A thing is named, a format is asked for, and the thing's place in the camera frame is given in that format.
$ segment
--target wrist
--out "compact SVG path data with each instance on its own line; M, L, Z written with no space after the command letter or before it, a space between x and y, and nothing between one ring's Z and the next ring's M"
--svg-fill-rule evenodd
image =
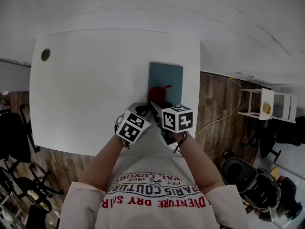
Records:
M174 138L174 140L175 140L176 142L178 142L179 140L182 139L183 134L184 134L183 132L180 132L180 133L175 133L175 132L173 132L173 138Z

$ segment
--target wooden floor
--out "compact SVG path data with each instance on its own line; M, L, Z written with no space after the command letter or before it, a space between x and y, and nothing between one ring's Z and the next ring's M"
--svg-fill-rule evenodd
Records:
M238 82L243 88L259 88L258 85L252 83ZM201 73L197 131L211 121L231 113L238 104L239 89L239 85L227 77ZM259 107L260 100L257 97L253 97L253 109ZM19 113L21 104L29 105L29 93L18 92L9 93L7 96L0 95L1 100L5 100L11 106L12 112ZM231 150L244 160L254 163L258 148L243 148L239 145L241 141L247 141L251 133L244 125L246 117L237 114L239 110L246 109L247 103L248 95L244 94L240 106L231 116L209 125L197 136L197 142L212 160L217 160L225 150ZM66 194L71 182L78 180L81 171L84 170L93 157L64 153L42 147L38 153L34 153L31 150L31 159L32 163L35 163L38 167L52 172L46 184L55 190L63 190ZM3 160L0 160L0 166L5 167ZM15 176L33 179L29 164L20 163L15 171ZM60 211L64 199L65 195L54 195L50 199L52 209ZM24 214L26 214L31 203L26 199L24 200L22 208L25 211ZM47 215L47 220L56 225L57 218L54 211ZM54 227L47 223L47 228Z
M259 85L237 81L242 88L261 88ZM197 117L197 130L214 120L230 114L237 106L240 99L240 86L227 77L201 72L200 74L200 97ZM245 121L255 124L256 119L241 114L248 109L249 93L243 92L240 105L227 118L207 126L196 137L196 141L204 152L214 162L224 153L233 151L235 155L254 163L258 148L240 147L240 142L247 142L253 135L253 131L246 128ZM259 112L260 94L253 94L251 110Z

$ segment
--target white cable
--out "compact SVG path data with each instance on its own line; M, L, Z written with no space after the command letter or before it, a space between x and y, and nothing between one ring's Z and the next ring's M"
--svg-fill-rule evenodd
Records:
M231 80L231 81L237 83L237 84L240 86L240 88L242 88L242 86L241 86L238 82L236 82L236 81L234 81L234 80ZM239 106L240 101L241 101L241 99L242 99L242 96L243 96L243 92L242 92L242 94L240 95L238 104L237 104L237 106L235 107L235 109L237 109L237 107ZM200 132L202 132L206 127L208 127L210 124L212 124L212 123L214 123L214 122L217 122L217 121L221 121L221 120L225 119L226 117L230 116L231 114L233 114L233 112L235 111L235 109L234 109L230 114L226 115L225 117L222 117L222 118L219 119L219 120L214 120L214 121L210 122L209 124L207 124L204 128L202 128L199 132L196 133L195 137L197 137L197 135L198 135Z

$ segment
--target table top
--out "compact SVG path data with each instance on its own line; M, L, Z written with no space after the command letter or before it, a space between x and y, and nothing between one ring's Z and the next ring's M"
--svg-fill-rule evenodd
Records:
M41 60L50 49L47 61ZM182 104L197 120L200 42L141 30L71 31L38 38L30 76L36 145L96 155L127 107L146 102L150 62L183 66ZM194 135L196 125L191 130Z

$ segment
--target red object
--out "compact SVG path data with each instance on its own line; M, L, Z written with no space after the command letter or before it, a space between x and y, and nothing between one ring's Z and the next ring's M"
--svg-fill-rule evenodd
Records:
M148 90L148 103L150 104L151 101L154 101L163 108L166 97L166 88L169 87L172 87L172 85L151 87Z

